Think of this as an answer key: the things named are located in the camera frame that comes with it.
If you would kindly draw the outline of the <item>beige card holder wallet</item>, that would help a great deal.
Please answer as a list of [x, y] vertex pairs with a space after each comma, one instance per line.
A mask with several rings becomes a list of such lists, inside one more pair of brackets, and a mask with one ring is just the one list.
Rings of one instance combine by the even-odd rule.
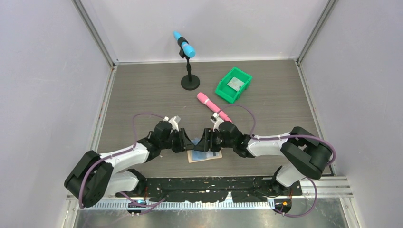
[[222, 152], [201, 152], [196, 150], [189, 150], [187, 151], [187, 157], [189, 163], [194, 162], [204, 162], [208, 160], [220, 159], [222, 158]]

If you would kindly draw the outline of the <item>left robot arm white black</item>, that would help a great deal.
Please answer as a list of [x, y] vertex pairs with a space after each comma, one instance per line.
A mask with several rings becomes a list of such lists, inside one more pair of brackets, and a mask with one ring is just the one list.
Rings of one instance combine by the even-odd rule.
[[147, 179], [132, 166], [153, 160], [162, 150], [179, 153], [193, 148], [184, 128], [160, 121], [134, 145], [103, 154], [87, 151], [66, 178], [64, 186], [78, 199], [82, 209], [94, 206], [104, 196], [120, 192], [139, 197], [145, 193]]

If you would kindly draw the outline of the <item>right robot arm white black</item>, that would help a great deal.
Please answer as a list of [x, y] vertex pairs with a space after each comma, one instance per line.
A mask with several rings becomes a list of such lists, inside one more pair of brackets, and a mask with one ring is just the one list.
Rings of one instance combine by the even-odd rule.
[[277, 136], [258, 136], [242, 133], [232, 122], [224, 121], [214, 128], [206, 128], [194, 149], [218, 152], [231, 148], [242, 158], [283, 156], [287, 165], [280, 166], [270, 180], [269, 187], [278, 195], [285, 194], [295, 182], [303, 178], [318, 180], [333, 157], [334, 149], [324, 140], [302, 127]]

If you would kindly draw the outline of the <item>white VIP card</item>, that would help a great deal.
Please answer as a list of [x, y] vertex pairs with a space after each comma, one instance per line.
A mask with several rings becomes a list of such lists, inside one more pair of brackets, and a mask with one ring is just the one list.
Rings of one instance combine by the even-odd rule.
[[233, 90], [239, 92], [243, 86], [244, 86], [244, 82], [241, 81], [240, 79], [233, 77], [228, 83], [227, 85], [232, 88]]

